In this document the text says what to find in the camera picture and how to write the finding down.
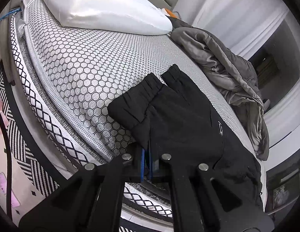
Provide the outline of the grey rumpled duvet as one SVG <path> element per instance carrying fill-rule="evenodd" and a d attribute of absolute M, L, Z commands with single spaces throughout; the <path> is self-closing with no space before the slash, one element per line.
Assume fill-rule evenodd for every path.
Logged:
<path fill-rule="evenodd" d="M 214 34 L 177 18 L 170 18 L 171 39 L 192 59 L 232 106 L 244 127 L 256 156 L 269 156 L 269 134 L 264 103 L 251 62 L 235 55 Z"/>

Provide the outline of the black pants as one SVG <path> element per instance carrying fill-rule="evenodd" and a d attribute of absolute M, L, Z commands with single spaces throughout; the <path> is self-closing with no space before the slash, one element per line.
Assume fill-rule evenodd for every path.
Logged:
<path fill-rule="evenodd" d="M 208 98 L 177 65 L 142 82 L 108 105 L 155 162 L 170 154 L 181 165 L 206 163 L 257 207 L 262 207 L 261 166 Z"/>

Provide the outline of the white pillow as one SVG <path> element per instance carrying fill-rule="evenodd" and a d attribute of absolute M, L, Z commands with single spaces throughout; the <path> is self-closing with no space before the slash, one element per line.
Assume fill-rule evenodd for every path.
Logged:
<path fill-rule="evenodd" d="M 43 0 L 63 27 L 165 35 L 169 18 L 149 0 Z"/>

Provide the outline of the honeycomb patterned mattress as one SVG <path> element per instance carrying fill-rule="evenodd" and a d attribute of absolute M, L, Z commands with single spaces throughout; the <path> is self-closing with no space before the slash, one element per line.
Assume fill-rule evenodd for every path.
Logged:
<path fill-rule="evenodd" d="M 65 28 L 43 0 L 20 0 L 20 6 L 10 21 L 18 75 L 36 118 L 68 161 L 104 164 L 123 154 L 133 138 L 109 116 L 108 104 L 147 74 L 160 76 L 173 64 L 252 151 L 231 106 L 168 35 Z"/>

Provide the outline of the orange object by pillow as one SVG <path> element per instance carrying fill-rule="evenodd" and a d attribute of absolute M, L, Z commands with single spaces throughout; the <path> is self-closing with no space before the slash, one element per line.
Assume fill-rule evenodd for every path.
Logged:
<path fill-rule="evenodd" d="M 168 16 L 178 19 L 178 17 L 172 11 L 170 11 L 169 9 L 165 9 L 165 11 L 168 14 Z"/>

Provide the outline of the black white patterned rug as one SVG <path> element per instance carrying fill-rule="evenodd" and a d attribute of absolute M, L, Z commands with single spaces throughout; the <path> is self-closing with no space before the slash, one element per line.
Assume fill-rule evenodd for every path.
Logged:
<path fill-rule="evenodd" d="M 59 186 L 53 177 L 53 172 L 45 165 L 39 156 L 34 154 L 34 150 L 27 143 L 27 136 L 22 135 L 15 120 L 15 114 L 11 110 L 11 100 L 7 96 L 8 85 L 5 81 L 2 64 L 0 63 L 0 98 L 3 102 L 3 113 L 8 119 L 7 134 L 9 137 L 11 153 L 16 159 L 22 172 L 44 196 L 53 193 Z"/>

